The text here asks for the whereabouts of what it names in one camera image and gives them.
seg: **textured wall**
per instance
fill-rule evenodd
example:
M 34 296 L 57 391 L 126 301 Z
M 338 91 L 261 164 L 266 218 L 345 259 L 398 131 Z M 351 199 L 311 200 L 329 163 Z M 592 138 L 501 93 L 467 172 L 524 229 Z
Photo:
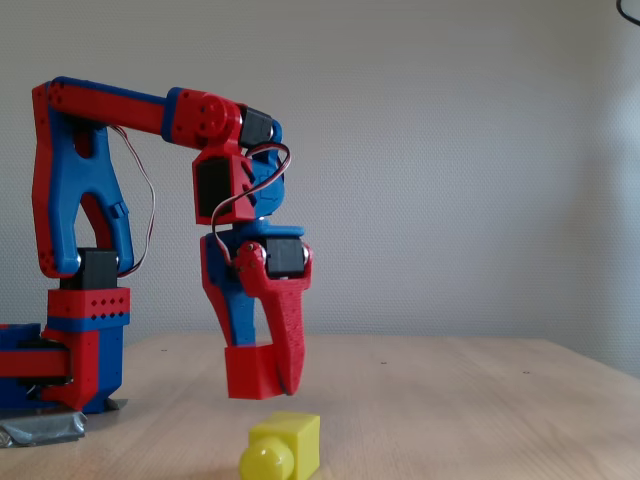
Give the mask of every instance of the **textured wall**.
M 13 2 L 2 320 L 44 321 L 55 285 L 35 255 L 30 89 L 67 75 L 212 91 L 281 121 L 295 158 L 274 221 L 305 225 L 316 252 L 309 331 L 539 336 L 640 374 L 638 51 L 613 0 Z M 159 198 L 148 263 L 123 282 L 128 340 L 218 330 L 195 153 L 132 137 Z M 139 252 L 148 191 L 113 140 Z

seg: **yellow cube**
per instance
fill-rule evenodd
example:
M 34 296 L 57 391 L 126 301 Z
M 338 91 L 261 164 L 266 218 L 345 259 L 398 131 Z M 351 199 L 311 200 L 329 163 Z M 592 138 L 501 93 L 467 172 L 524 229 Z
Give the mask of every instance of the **yellow cube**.
M 245 480 L 307 480 L 320 466 L 320 417 L 276 412 L 249 431 Z

